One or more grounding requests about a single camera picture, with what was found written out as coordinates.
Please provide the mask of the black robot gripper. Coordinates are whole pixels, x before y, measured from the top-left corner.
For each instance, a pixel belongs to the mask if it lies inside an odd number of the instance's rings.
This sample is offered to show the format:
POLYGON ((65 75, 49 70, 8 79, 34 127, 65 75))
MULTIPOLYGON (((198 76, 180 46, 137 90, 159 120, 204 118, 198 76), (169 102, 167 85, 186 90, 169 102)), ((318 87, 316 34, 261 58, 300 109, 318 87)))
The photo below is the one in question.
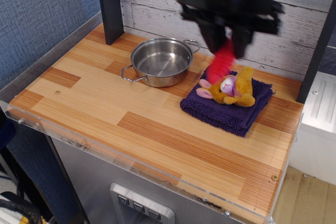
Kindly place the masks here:
POLYGON ((226 41, 226 30, 232 30, 236 58, 245 55, 254 32, 277 34, 283 6, 275 0, 177 0, 182 17, 198 24, 211 53, 226 41))

